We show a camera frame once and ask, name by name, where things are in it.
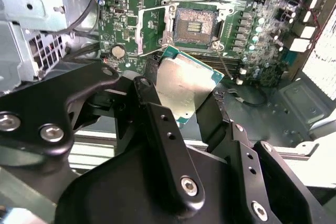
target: black cable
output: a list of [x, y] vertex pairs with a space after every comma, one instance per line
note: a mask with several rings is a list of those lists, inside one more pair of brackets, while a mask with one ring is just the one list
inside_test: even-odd
[[71, 31], [73, 31], [89, 15], [90, 11], [92, 10], [92, 8], [96, 4], [96, 2], [97, 2], [97, 0], [90, 0], [89, 4], [86, 7], [86, 9], [84, 10], [84, 12], [68, 28], [62, 29], [60, 31], [51, 32], [50, 34], [52, 34], [52, 35], [68, 34]]
[[63, 57], [63, 61], [72, 61], [76, 59], [79, 56], [89, 54], [91, 52], [97, 52], [100, 49], [99, 43], [94, 43], [91, 45], [88, 45], [86, 47], [83, 47], [75, 52], [71, 52]]
[[93, 27], [88, 30], [88, 31], [82, 31], [82, 30], [76, 30], [74, 29], [75, 35], [79, 36], [79, 37], [86, 37], [88, 39], [92, 39], [92, 40], [99, 40], [99, 36], [98, 35], [92, 35], [91, 33], [97, 28], [98, 26], [98, 22], [99, 22], [99, 18], [100, 18], [100, 5], [97, 5], [97, 18], [96, 18], [96, 22], [94, 23]]
[[254, 107], [254, 108], [258, 108], [258, 107], [262, 107], [264, 105], [266, 105], [268, 103], [268, 98], [266, 93], [259, 87], [259, 86], [255, 86], [255, 88], [259, 91], [260, 95], [262, 96], [262, 102], [261, 103], [250, 103], [245, 101], [239, 94], [238, 91], [236, 89], [228, 89], [227, 92], [231, 95], [233, 95], [236, 100], [238, 102], [241, 102], [247, 106], [250, 107]]

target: ventilation grille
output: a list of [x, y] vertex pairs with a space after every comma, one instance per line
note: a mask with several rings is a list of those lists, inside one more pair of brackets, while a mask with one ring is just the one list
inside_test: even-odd
[[37, 63], [37, 78], [43, 78], [62, 58], [62, 37], [39, 34], [29, 41], [34, 62]]

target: cpu socket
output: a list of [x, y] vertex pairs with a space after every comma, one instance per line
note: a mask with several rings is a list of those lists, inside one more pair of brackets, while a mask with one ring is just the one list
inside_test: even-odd
[[179, 1], [165, 0], [167, 3], [164, 15], [166, 26], [162, 35], [162, 44], [195, 52], [224, 50], [220, 41], [225, 19], [234, 13], [234, 6], [219, 2], [206, 2], [206, 5], [212, 6], [209, 7], [211, 10], [203, 10], [201, 8], [205, 5], [204, 2], [193, 3], [193, 7], [200, 4], [200, 8], [196, 9], [180, 6], [183, 2], [193, 0]]

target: motherboard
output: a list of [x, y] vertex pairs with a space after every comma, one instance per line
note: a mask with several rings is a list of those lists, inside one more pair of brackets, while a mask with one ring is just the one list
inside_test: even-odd
[[119, 72], [142, 73], [174, 46], [237, 84], [275, 87], [309, 50], [323, 0], [101, 0], [100, 46]]

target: silver screw head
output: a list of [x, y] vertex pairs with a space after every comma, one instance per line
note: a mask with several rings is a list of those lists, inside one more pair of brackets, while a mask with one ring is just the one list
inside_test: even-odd
[[63, 138], [64, 132], [60, 127], [51, 124], [44, 126], [40, 131], [40, 135], [44, 140], [55, 143]]
[[0, 114], [0, 131], [14, 131], [19, 128], [21, 120], [11, 114]]
[[261, 204], [259, 204], [256, 201], [252, 201], [252, 208], [253, 208], [254, 213], [259, 217], [260, 220], [262, 221], [268, 220], [266, 210]]
[[269, 144], [264, 144], [264, 147], [269, 151], [272, 152], [272, 147]]
[[197, 185], [195, 181], [193, 181], [191, 178], [184, 177], [181, 179], [181, 185], [183, 190], [186, 194], [189, 196], [195, 196], [197, 194]]
[[237, 128], [239, 131], [241, 131], [241, 132], [243, 132], [243, 131], [244, 131], [244, 128], [243, 128], [243, 127], [241, 127], [239, 124], [236, 124], [236, 128]]

